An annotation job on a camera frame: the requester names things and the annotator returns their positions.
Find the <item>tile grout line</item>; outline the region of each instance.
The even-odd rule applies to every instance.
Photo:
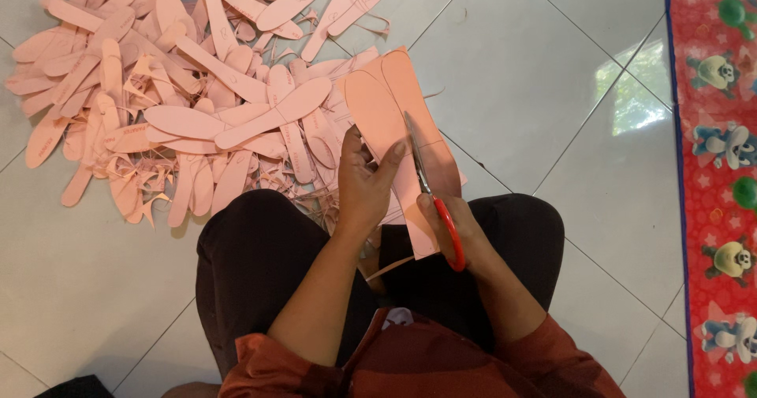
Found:
[[[118,385],[116,385],[116,387],[110,393],[116,393],[116,390],[121,386],[122,383],[124,383],[124,381],[127,380],[127,378],[129,377],[129,375],[132,374],[132,372],[134,371],[135,368],[137,368],[137,365],[139,365],[139,363],[141,363],[142,360],[145,359],[145,357],[147,356],[147,354],[149,354],[150,351],[152,351],[152,349],[155,347],[155,345],[157,345],[157,343],[160,342],[160,339],[163,338],[163,336],[171,328],[171,326],[176,322],[176,320],[178,320],[179,317],[182,316],[182,314],[184,314],[184,311],[186,311],[187,308],[190,305],[192,305],[192,302],[194,302],[195,298],[196,298],[196,296],[192,297],[192,300],[190,300],[189,303],[187,303],[186,306],[184,306],[184,309],[182,309],[182,311],[179,312],[179,315],[176,316],[176,318],[173,319],[173,321],[171,322],[171,324],[169,324],[168,327],[166,327],[166,329],[163,331],[163,333],[160,334],[160,336],[157,338],[157,340],[155,341],[155,343],[153,343],[153,345],[150,346],[150,349],[148,349],[147,352],[144,355],[142,355],[142,357],[139,359],[139,361],[137,362],[137,364],[134,364],[134,367],[132,367],[132,369],[129,370],[129,372],[127,373],[127,375],[124,376],[123,379],[121,379],[120,382],[118,382]]]
[[[10,43],[10,42],[6,41],[6,40],[5,40],[5,38],[4,38],[3,36],[0,36],[0,41],[4,41],[4,42],[5,42],[5,43],[6,43],[6,44],[7,44],[8,46],[10,46],[10,47],[11,47],[11,48],[13,48],[13,49],[16,49],[16,47],[15,47],[15,46],[13,46],[13,45],[11,45],[11,43]]]
[[[634,59],[636,59],[636,55],[638,55],[638,54],[639,54],[639,52],[641,52],[641,50],[642,50],[642,48],[644,47],[644,45],[646,45],[646,44],[647,44],[647,42],[648,42],[649,38],[650,38],[650,37],[652,36],[652,33],[653,33],[653,32],[655,31],[655,28],[657,28],[657,26],[659,26],[660,22],[661,22],[661,21],[662,21],[662,20],[663,20],[663,19],[665,18],[665,16],[666,16],[667,14],[668,14],[668,12],[667,12],[667,11],[666,11],[666,12],[664,12],[664,13],[662,13],[662,16],[660,17],[660,19],[659,19],[659,20],[657,20],[657,23],[655,24],[655,26],[654,26],[654,27],[652,27],[652,31],[651,31],[651,32],[649,32],[649,34],[648,34],[648,35],[647,35],[647,36],[646,36],[646,37],[644,38],[644,41],[643,41],[643,42],[641,43],[641,46],[639,46],[639,50],[638,50],[638,51],[636,52],[636,54],[634,54],[634,56],[633,56],[633,57],[631,57],[630,61],[628,62],[628,65],[626,66],[626,70],[625,70],[625,71],[626,71],[626,72],[627,72],[628,74],[630,74],[630,76],[631,76],[631,77],[633,77],[634,79],[636,79],[636,82],[640,83],[640,84],[641,84],[641,86],[643,86],[643,87],[644,87],[644,89],[648,90],[648,91],[649,91],[649,93],[651,93],[651,94],[652,94],[652,95],[653,95],[653,96],[654,96],[655,98],[657,98],[657,101],[659,101],[660,103],[662,103],[662,105],[666,106],[666,107],[668,108],[668,110],[670,110],[670,111],[672,112],[672,111],[673,111],[673,107],[669,106],[669,105],[668,105],[668,103],[666,103],[665,101],[663,101],[663,100],[662,100],[662,98],[658,97],[656,93],[652,92],[652,90],[651,90],[651,89],[649,89],[649,88],[647,87],[647,85],[646,85],[646,84],[644,84],[644,82],[641,82],[641,81],[639,80],[639,78],[638,78],[638,77],[636,77],[636,76],[635,76],[635,75],[634,75],[633,73],[631,73],[630,71],[628,71],[628,67],[630,67],[630,63],[631,63],[631,62],[632,62],[632,61],[633,61]]]
[[[440,9],[440,10],[439,10],[439,12],[438,12],[438,13],[436,14],[436,16],[434,17],[434,19],[432,19],[432,20],[431,20],[431,22],[429,23],[429,25],[428,25],[428,26],[426,26],[426,28],[424,28],[424,29],[423,29],[423,32],[421,32],[421,34],[420,34],[420,35],[418,36],[418,38],[417,38],[417,39],[415,39],[415,41],[413,41],[412,45],[410,45],[410,47],[408,47],[408,48],[407,48],[407,52],[408,52],[408,53],[410,53],[410,50],[412,49],[412,47],[413,47],[413,46],[415,46],[415,45],[416,45],[416,43],[418,43],[418,41],[420,41],[420,40],[421,40],[421,37],[423,37],[423,35],[425,35],[426,31],[428,31],[428,30],[429,30],[430,26],[433,26],[433,25],[434,25],[434,23],[436,22],[436,20],[437,20],[437,19],[439,18],[439,16],[440,16],[440,15],[441,15],[441,14],[442,14],[442,13],[444,12],[444,10],[445,10],[445,9],[446,9],[446,8],[447,8],[447,7],[449,6],[449,4],[451,4],[451,3],[452,3],[452,1],[453,1],[453,0],[448,0],[448,1],[447,1],[447,3],[446,3],[446,4],[444,4],[444,7],[442,7],[442,9]]]
[[[36,379],[39,383],[44,384],[46,388],[50,389],[50,385],[48,385],[47,383],[44,383],[42,379],[36,377],[34,375],[34,373],[30,372],[29,370],[26,369],[26,367],[24,367],[23,365],[19,364],[18,361],[16,361],[15,359],[11,358],[10,355],[8,355],[8,354],[6,354],[4,352],[0,352],[0,354],[5,355],[5,358],[10,359],[15,365],[18,365],[19,367],[21,367],[21,369],[24,370],[24,372],[29,373],[29,375],[32,376],[34,379]]]
[[[564,17],[565,17],[566,19],[568,19],[568,21],[570,21],[570,22],[571,22],[571,24],[573,24],[573,26],[575,26],[575,27],[576,27],[576,28],[577,28],[577,29],[578,29],[578,30],[579,30],[579,31],[580,31],[581,33],[583,33],[583,34],[584,34],[584,36],[586,36],[586,37],[587,37],[587,38],[588,38],[588,39],[589,39],[589,40],[590,40],[590,41],[591,41],[591,42],[592,42],[593,44],[597,45],[597,47],[598,47],[598,48],[600,48],[600,50],[601,50],[601,51],[602,51],[603,53],[605,53],[605,54],[606,54],[606,55],[607,55],[608,57],[610,57],[610,59],[611,59],[612,61],[614,61],[614,62],[615,62],[615,64],[619,65],[619,66],[620,66],[620,68],[622,68],[622,69],[625,69],[625,67],[624,67],[623,65],[621,65],[620,63],[618,63],[618,60],[616,60],[614,56],[610,55],[610,53],[608,53],[608,52],[607,52],[607,51],[606,51],[606,50],[605,50],[605,49],[604,49],[603,47],[601,47],[601,46],[600,46],[599,44],[597,44],[597,42],[596,42],[596,41],[594,41],[594,40],[593,40],[593,39],[591,38],[591,36],[589,36],[589,35],[588,35],[588,34],[587,34],[586,32],[584,32],[584,30],[583,30],[582,28],[580,28],[580,27],[578,26],[578,24],[576,24],[575,22],[573,22],[573,20],[571,20],[571,19],[570,19],[570,17],[566,16],[566,15],[565,15],[565,13],[563,13],[563,11],[562,11],[562,10],[561,10],[560,8],[558,8],[558,7],[557,7],[557,5],[554,5],[554,3],[553,3],[553,2],[551,1],[551,0],[546,0],[546,1],[547,1],[547,2],[549,2],[549,3],[550,3],[550,5],[552,5],[552,6],[553,6],[553,7],[555,8],[555,9],[557,9],[557,12],[558,12],[558,13],[561,13],[561,14],[563,14],[563,16],[564,16]]]
[[[602,97],[600,98],[600,100],[591,109],[591,111],[589,112],[589,115],[587,115],[586,119],[584,119],[584,121],[581,123],[581,127],[578,128],[578,131],[575,132],[575,135],[573,135],[573,138],[571,138],[570,142],[568,142],[568,145],[565,146],[565,149],[563,149],[563,151],[557,157],[557,160],[555,160],[555,162],[552,165],[552,167],[550,168],[550,170],[547,171],[546,175],[544,175],[544,178],[541,179],[541,181],[539,182],[539,185],[536,186],[536,190],[534,190],[534,192],[531,193],[531,195],[533,197],[536,197],[536,193],[539,191],[539,188],[541,188],[541,185],[550,176],[550,173],[552,173],[552,171],[554,170],[555,166],[557,166],[557,163],[559,163],[560,160],[563,159],[563,156],[565,155],[565,152],[568,151],[568,149],[570,148],[571,144],[573,144],[573,141],[575,141],[575,138],[578,137],[578,134],[580,134],[581,131],[584,129],[584,126],[586,125],[586,123],[589,122],[589,119],[592,117],[592,115],[594,114],[594,112],[597,111],[597,107],[600,106],[600,104],[605,100],[605,98],[607,98],[607,94],[610,93],[610,91],[612,91],[612,88],[614,88],[615,85],[618,83],[618,80],[620,80],[620,77],[623,75],[623,73],[625,73],[625,69],[621,69],[620,74],[618,74],[618,77],[616,77],[615,80],[612,81],[612,83],[610,84],[610,86],[607,88],[607,91],[605,92],[605,94],[602,95]]]
[[[629,72],[628,70],[626,70],[626,73],[628,73],[629,76],[631,76],[632,78],[634,78],[634,80],[636,80],[636,82],[638,82],[644,89],[646,89],[649,93],[651,93],[652,96],[655,97],[657,99],[657,101],[659,101],[663,106],[665,106],[665,108],[668,109],[669,112],[673,113],[673,107],[669,106],[668,103],[666,103],[665,101],[661,100],[660,97],[658,97],[656,93],[652,92],[652,90],[649,89],[646,84],[644,84],[643,82],[641,82],[639,80],[639,78],[637,78],[636,76],[634,76],[634,74],[631,73],[631,72]]]
[[[620,383],[618,383],[618,387],[623,386],[623,382],[625,382],[625,379],[630,374],[630,371],[634,369],[634,365],[636,365],[636,362],[639,360],[639,357],[641,356],[641,353],[644,352],[644,350],[647,348],[647,345],[649,345],[649,341],[652,339],[652,336],[655,335],[655,331],[657,331],[657,327],[658,326],[659,326],[659,324],[657,326],[655,326],[655,329],[652,330],[652,334],[649,335],[649,339],[647,339],[647,342],[644,344],[644,346],[641,346],[641,351],[639,351],[639,354],[636,355],[636,358],[634,359],[634,362],[630,364],[630,367],[628,368],[628,371],[625,373],[625,376],[623,376],[623,380],[621,380]]]
[[[681,291],[683,291],[684,287],[686,287],[686,280],[684,280],[684,283],[683,283],[683,284],[681,285],[681,288],[680,288],[680,289],[678,289],[678,293],[676,293],[676,294],[675,294],[675,297],[674,297],[674,298],[673,298],[673,300],[672,300],[672,301],[670,302],[670,305],[668,305],[668,308],[667,308],[667,309],[665,310],[665,314],[662,314],[662,318],[661,318],[661,320],[662,320],[662,322],[666,323],[666,324],[668,325],[668,327],[672,328],[672,329],[673,329],[673,331],[674,331],[674,332],[675,332],[675,333],[676,333],[676,334],[677,334],[678,336],[681,336],[681,338],[683,338],[684,340],[686,340],[686,337],[684,337],[684,335],[682,335],[681,333],[678,333],[678,330],[676,330],[676,329],[675,329],[675,328],[674,328],[674,327],[673,327],[672,325],[670,325],[670,323],[669,323],[669,322],[665,321],[665,316],[667,316],[667,314],[668,314],[668,311],[670,311],[670,308],[671,308],[671,307],[673,306],[673,303],[675,302],[675,300],[676,300],[676,298],[678,297],[678,295],[679,295],[679,294],[681,294]],[[685,307],[684,307],[684,318],[686,318],[686,309],[685,309]]]
[[[576,132],[576,134],[575,134],[575,135],[573,136],[573,139],[572,139],[572,140],[571,140],[571,141],[570,141],[570,142],[568,143],[568,146],[567,146],[567,147],[565,147],[565,149],[563,150],[563,152],[562,152],[562,153],[560,153],[560,156],[559,156],[559,157],[557,158],[557,160],[555,161],[555,164],[553,164],[553,165],[552,165],[552,167],[550,168],[550,170],[549,170],[549,171],[548,171],[548,172],[546,173],[546,175],[544,175],[544,178],[543,178],[543,179],[541,180],[541,182],[539,182],[539,185],[538,185],[538,186],[536,186],[536,190],[534,191],[534,193],[532,194],[532,196],[536,196],[536,192],[537,192],[537,191],[539,190],[539,188],[540,188],[540,187],[541,187],[541,185],[542,185],[542,184],[544,183],[544,181],[546,180],[546,178],[547,178],[548,176],[550,176],[550,173],[552,173],[552,170],[553,170],[553,169],[555,168],[555,166],[557,166],[557,163],[558,163],[558,162],[560,162],[560,159],[562,159],[562,158],[563,158],[563,156],[565,155],[565,152],[566,152],[566,151],[568,151],[568,149],[570,148],[571,144],[573,143],[573,141],[575,141],[575,138],[577,138],[577,137],[578,137],[578,134],[580,134],[580,133],[581,133],[581,130],[582,130],[582,129],[584,128],[584,126],[586,125],[586,123],[588,123],[588,122],[589,122],[589,119],[591,118],[592,114],[594,114],[594,111],[596,111],[596,110],[597,110],[597,107],[598,107],[598,106],[600,106],[600,104],[601,104],[601,103],[602,103],[602,102],[603,102],[603,101],[605,100],[605,98],[607,97],[607,94],[608,94],[608,93],[610,93],[610,91],[612,90],[612,88],[613,88],[613,87],[614,87],[614,86],[615,86],[615,85],[616,85],[616,84],[618,83],[618,80],[620,80],[620,77],[622,77],[622,76],[623,76],[623,73],[628,73],[628,74],[629,74],[629,75],[630,75],[630,76],[631,76],[632,78],[634,78],[634,80],[635,80],[636,82],[638,82],[639,84],[641,84],[641,86],[643,86],[643,87],[644,87],[644,89],[646,89],[646,90],[648,91],[648,93],[651,93],[651,94],[652,94],[652,95],[653,95],[653,96],[654,96],[654,97],[655,97],[655,98],[657,99],[657,101],[659,101],[659,102],[660,102],[660,103],[661,103],[661,104],[662,104],[663,106],[665,106],[666,108],[670,109],[670,107],[668,107],[668,105],[667,105],[666,103],[662,102],[662,100],[660,100],[660,98],[659,98],[659,97],[658,97],[658,96],[657,96],[657,95],[656,95],[656,94],[655,94],[654,92],[650,91],[650,90],[648,89],[648,87],[647,87],[646,85],[644,85],[644,83],[641,83],[641,81],[640,81],[639,79],[637,79],[637,78],[636,78],[636,76],[634,76],[633,74],[631,74],[631,73],[630,73],[630,72],[628,71],[628,67],[629,67],[629,66],[630,66],[630,64],[631,64],[631,63],[632,63],[632,62],[633,62],[633,61],[634,61],[634,60],[636,59],[636,55],[638,55],[638,54],[639,54],[639,52],[641,51],[641,48],[643,48],[644,44],[646,44],[646,43],[647,43],[647,40],[649,39],[649,36],[651,36],[651,35],[652,35],[652,33],[653,33],[653,32],[655,31],[655,28],[657,27],[657,25],[659,24],[659,22],[660,22],[660,21],[662,21],[662,19],[663,19],[663,18],[665,17],[665,15],[666,15],[666,14],[667,14],[667,12],[663,13],[663,14],[662,14],[662,16],[661,16],[661,17],[660,17],[660,18],[659,18],[659,19],[657,20],[657,22],[655,23],[655,25],[654,25],[654,26],[652,26],[652,30],[650,30],[650,31],[649,31],[649,33],[647,33],[647,36],[645,36],[645,37],[644,37],[643,41],[641,42],[641,44],[639,45],[639,47],[638,47],[638,48],[636,49],[636,52],[634,52],[634,54],[633,54],[633,55],[631,56],[631,58],[630,58],[630,59],[628,60],[628,63],[626,64],[626,66],[625,66],[625,67],[621,66],[621,71],[620,71],[620,74],[618,74],[618,77],[617,77],[617,78],[615,78],[615,81],[614,81],[614,82],[613,82],[613,83],[612,83],[612,84],[610,85],[610,87],[608,87],[608,88],[607,88],[607,92],[605,92],[605,94],[604,94],[604,95],[602,95],[602,98],[600,98],[600,100],[599,100],[599,101],[597,102],[597,104],[596,104],[596,105],[594,105],[594,107],[593,107],[593,108],[591,109],[591,112],[589,112],[589,115],[588,115],[588,116],[586,117],[586,119],[584,119],[584,121],[583,121],[583,122],[581,123],[581,128],[579,128],[579,129],[578,129],[578,131]]]
[[[12,158],[12,159],[10,159],[10,160],[9,160],[9,161],[7,162],[7,164],[6,164],[5,166],[3,166],[2,168],[0,168],[0,173],[2,173],[3,171],[5,171],[5,169],[6,169],[6,168],[7,168],[8,166],[10,166],[10,165],[11,165],[11,163],[12,163],[12,162],[14,162],[14,161],[15,161],[15,160],[16,160],[16,159],[18,158],[18,156],[20,156],[20,155],[21,155],[21,153],[23,153],[23,152],[24,152],[24,150],[25,150],[25,149],[26,149],[26,145],[24,145],[24,148],[22,148],[22,149],[21,149],[21,151],[19,151],[19,152],[18,152],[18,154],[16,154],[15,156],[13,156],[13,158]]]
[[[638,301],[639,301],[639,303],[641,303],[642,305],[644,305],[644,308],[647,308],[647,309],[648,309],[648,310],[649,310],[649,311],[650,311],[650,312],[651,312],[651,313],[652,313],[652,314],[653,314],[654,316],[656,316],[656,317],[657,317],[657,318],[658,318],[658,319],[659,319],[660,321],[662,321],[662,317],[661,317],[661,316],[658,316],[658,315],[657,315],[657,312],[654,312],[654,311],[652,311],[652,308],[648,307],[648,306],[647,306],[647,305],[646,305],[646,304],[645,304],[645,303],[644,303],[644,302],[643,302],[643,301],[642,301],[641,299],[639,299],[639,298],[638,298],[638,297],[637,297],[637,296],[636,296],[635,294],[633,294],[633,292],[631,292],[631,291],[630,291],[630,290],[629,290],[629,289],[628,289],[627,287],[625,287],[625,286],[624,286],[624,285],[623,285],[623,284],[622,284],[622,283],[621,283],[620,281],[618,281],[618,279],[617,279],[617,278],[613,277],[613,276],[612,276],[612,274],[610,274],[610,273],[609,273],[609,272],[608,272],[608,271],[607,271],[607,270],[606,270],[605,268],[602,268],[602,266],[601,266],[600,264],[598,264],[598,263],[597,263],[597,261],[595,261],[595,260],[594,260],[594,259],[592,259],[592,258],[591,258],[591,257],[590,257],[589,255],[587,255],[587,254],[586,254],[586,252],[584,252],[583,250],[581,250],[581,248],[580,248],[580,247],[576,246],[576,245],[575,245],[575,243],[573,243],[573,242],[572,242],[572,241],[571,241],[571,240],[570,240],[569,238],[567,238],[567,237],[566,237],[565,239],[566,239],[566,240],[567,240],[567,241],[568,241],[568,242],[569,242],[570,244],[572,244],[572,245],[573,245],[573,247],[575,247],[576,249],[578,249],[578,251],[579,251],[579,252],[581,252],[581,253],[582,253],[582,254],[583,254],[583,255],[584,255],[585,257],[589,258],[589,260],[591,260],[592,262],[594,262],[594,265],[598,266],[598,267],[599,267],[599,268],[600,268],[600,269],[601,269],[601,270],[602,270],[602,271],[603,271],[603,272],[604,272],[605,274],[607,274],[607,275],[608,275],[608,276],[609,276],[610,278],[612,278],[612,280],[613,280],[613,281],[615,281],[615,283],[618,283],[618,284],[620,285],[620,287],[623,287],[623,289],[624,289],[625,291],[627,291],[627,292],[628,292],[628,294],[629,294],[630,296],[633,296],[633,297],[634,297],[634,299],[638,300]]]
[[[459,145],[457,145],[457,143],[455,141],[452,141],[452,138],[450,138],[449,135],[445,134],[444,131],[442,131],[441,129],[439,129],[439,131],[441,132],[442,135],[444,135],[444,137],[446,139],[448,139],[451,143],[455,144],[455,147],[459,148],[460,151],[464,152],[466,154],[466,156],[470,157],[471,160],[473,160],[476,164],[478,164],[481,167],[481,169],[483,169],[487,174],[489,174],[490,177],[494,178],[494,180],[496,180],[497,182],[499,182],[500,184],[502,184],[502,186],[505,187],[505,189],[508,190],[510,193],[513,192],[513,190],[510,190],[507,187],[507,185],[505,185],[505,183],[503,181],[499,180],[496,176],[492,175],[492,173],[488,169],[486,169],[486,167],[484,166],[483,163],[481,163],[478,160],[474,159],[473,156],[471,156],[470,154],[468,154],[467,151],[463,150],[462,147],[460,147]]]

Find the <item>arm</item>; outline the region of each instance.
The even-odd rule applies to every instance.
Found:
[[[268,336],[312,363],[336,363],[357,260],[365,239],[389,208],[389,192],[404,143],[396,143],[373,171],[360,132],[345,135],[339,165],[339,222]]]
[[[497,346],[509,344],[536,331],[544,322],[546,312],[491,247],[484,231],[473,218],[468,203],[455,197],[437,197],[444,201],[453,217],[466,252],[466,267],[476,279]],[[431,197],[421,194],[418,205],[435,231],[442,253],[454,257],[449,233]]]
[[[494,355],[528,378],[545,396],[623,397],[618,385],[546,314],[513,274],[462,199],[440,196],[452,215],[496,340]],[[442,253],[454,257],[447,228],[428,195],[418,205]]]

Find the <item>hand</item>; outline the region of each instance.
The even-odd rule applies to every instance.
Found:
[[[466,200],[438,193],[435,196],[444,202],[449,214],[452,216],[455,229],[457,229],[457,234],[462,242],[462,250],[466,255],[466,267],[468,270],[475,275],[476,268],[485,262],[486,259],[500,259],[497,251],[491,247],[486,234],[484,234],[484,231],[473,217],[473,213]],[[449,236],[449,230],[441,219],[439,212],[437,212],[433,197],[426,193],[421,193],[416,201],[421,214],[429,222],[431,229],[434,230],[441,252],[450,261],[455,260],[455,249],[452,245],[452,238]]]
[[[395,143],[384,154],[381,165],[360,142],[356,126],[347,130],[339,163],[339,222],[336,230],[368,238],[386,216],[392,181],[405,153],[405,143]]]

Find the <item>brown shirt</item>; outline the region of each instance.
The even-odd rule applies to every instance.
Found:
[[[547,316],[532,334],[483,352],[405,308],[380,309],[343,368],[309,363],[266,335],[236,341],[219,398],[259,396],[623,397],[610,375]]]

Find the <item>pile of insoles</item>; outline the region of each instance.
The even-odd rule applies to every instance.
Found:
[[[132,223],[152,223],[156,199],[172,200],[175,227],[265,188],[333,229],[341,139],[354,123],[336,81],[379,53],[310,61],[379,0],[330,0],[301,15],[313,1],[41,0],[61,25],[14,50],[5,82],[27,117],[42,112],[26,164],[62,141],[80,161],[62,204],[75,205],[92,176],[107,179]],[[279,39],[305,36],[301,55],[275,54]],[[288,69],[274,65],[290,54]]]

